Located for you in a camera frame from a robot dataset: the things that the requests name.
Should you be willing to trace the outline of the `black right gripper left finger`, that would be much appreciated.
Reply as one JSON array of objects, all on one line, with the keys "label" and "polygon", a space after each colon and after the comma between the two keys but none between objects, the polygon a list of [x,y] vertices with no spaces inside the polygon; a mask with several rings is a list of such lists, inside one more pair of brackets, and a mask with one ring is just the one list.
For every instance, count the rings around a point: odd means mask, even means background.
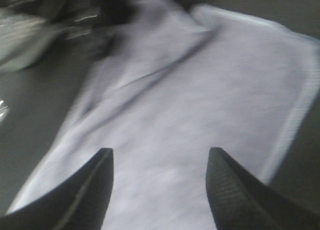
[{"label": "black right gripper left finger", "polygon": [[114,180],[110,148],[100,149],[63,183],[1,217],[1,229],[101,229]]}]

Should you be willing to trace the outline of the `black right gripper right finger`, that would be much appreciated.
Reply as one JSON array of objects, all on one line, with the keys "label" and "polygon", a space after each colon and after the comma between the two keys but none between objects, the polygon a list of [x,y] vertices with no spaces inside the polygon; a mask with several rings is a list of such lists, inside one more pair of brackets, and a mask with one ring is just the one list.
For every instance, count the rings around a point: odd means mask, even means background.
[{"label": "black right gripper right finger", "polygon": [[222,148],[209,150],[206,193],[217,229],[319,229],[320,217],[289,201]]}]

